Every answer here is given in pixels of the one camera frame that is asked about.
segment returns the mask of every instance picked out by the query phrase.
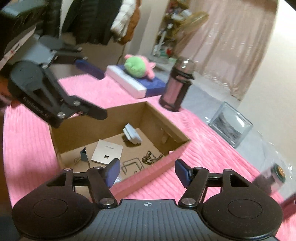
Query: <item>square glass box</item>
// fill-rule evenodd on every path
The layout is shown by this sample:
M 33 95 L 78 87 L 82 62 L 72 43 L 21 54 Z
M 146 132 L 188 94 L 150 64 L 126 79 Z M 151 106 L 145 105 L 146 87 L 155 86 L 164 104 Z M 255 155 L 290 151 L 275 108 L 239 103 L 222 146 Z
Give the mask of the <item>square glass box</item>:
M 252 129 L 253 124 L 227 102 L 215 113 L 209 126 L 232 147 L 237 148 Z

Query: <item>crosshair logo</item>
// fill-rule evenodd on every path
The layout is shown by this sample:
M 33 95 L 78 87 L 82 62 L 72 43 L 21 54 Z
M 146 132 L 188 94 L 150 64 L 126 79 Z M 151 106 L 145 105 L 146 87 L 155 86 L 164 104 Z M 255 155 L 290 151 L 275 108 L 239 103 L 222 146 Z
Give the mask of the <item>crosshair logo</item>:
M 146 207 L 150 207 L 152 205 L 152 203 L 146 202 L 146 203 L 143 203 L 143 205 L 145 205 Z

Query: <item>grey ribbed plate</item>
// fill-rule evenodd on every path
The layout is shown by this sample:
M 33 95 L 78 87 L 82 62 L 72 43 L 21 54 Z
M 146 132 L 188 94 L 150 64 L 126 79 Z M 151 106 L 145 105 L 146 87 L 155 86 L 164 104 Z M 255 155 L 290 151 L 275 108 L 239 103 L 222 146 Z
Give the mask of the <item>grey ribbed plate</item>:
M 63 241 L 188 240 L 227 241 L 211 231 L 193 210 L 174 200 L 122 200 L 117 208 L 99 212 L 81 233 Z

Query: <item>white jacket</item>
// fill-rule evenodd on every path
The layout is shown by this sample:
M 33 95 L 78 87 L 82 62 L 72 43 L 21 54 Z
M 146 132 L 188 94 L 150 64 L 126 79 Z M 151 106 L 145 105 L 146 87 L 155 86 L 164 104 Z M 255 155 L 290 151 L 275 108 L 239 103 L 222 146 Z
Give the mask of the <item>white jacket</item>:
M 118 37 L 124 37 L 128 30 L 130 18 L 136 9 L 136 0 L 123 0 L 119 12 L 111 26 L 110 31 Z

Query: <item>green plush ball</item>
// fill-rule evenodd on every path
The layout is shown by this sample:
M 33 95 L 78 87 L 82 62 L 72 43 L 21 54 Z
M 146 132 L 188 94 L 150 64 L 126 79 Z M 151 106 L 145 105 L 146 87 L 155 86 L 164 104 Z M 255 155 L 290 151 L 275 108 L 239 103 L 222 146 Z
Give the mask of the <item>green plush ball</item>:
M 126 71 L 133 77 L 142 78 L 145 76 L 146 65 L 140 57 L 129 57 L 126 60 L 124 67 Z

